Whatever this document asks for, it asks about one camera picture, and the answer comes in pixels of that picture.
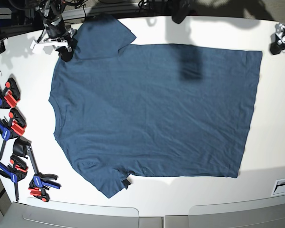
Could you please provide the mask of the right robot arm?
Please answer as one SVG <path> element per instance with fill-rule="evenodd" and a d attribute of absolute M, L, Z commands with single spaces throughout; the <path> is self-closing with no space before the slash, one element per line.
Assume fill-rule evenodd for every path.
<path fill-rule="evenodd" d="M 77 44 L 74 38 L 77 30 L 65 25 L 62 13 L 66 5 L 62 0 L 47 0 L 36 7 L 42 16 L 44 30 L 30 45 L 33 53 L 41 53 L 45 47 L 53 47 L 63 61 L 72 59 Z"/>

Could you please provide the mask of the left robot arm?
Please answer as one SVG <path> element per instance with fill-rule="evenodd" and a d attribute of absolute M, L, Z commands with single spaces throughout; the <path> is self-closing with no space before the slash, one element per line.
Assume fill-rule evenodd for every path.
<path fill-rule="evenodd" d="M 270 44 L 269 51 L 278 55 L 285 50 L 285 23 L 278 23 L 274 33 L 274 41 Z"/>

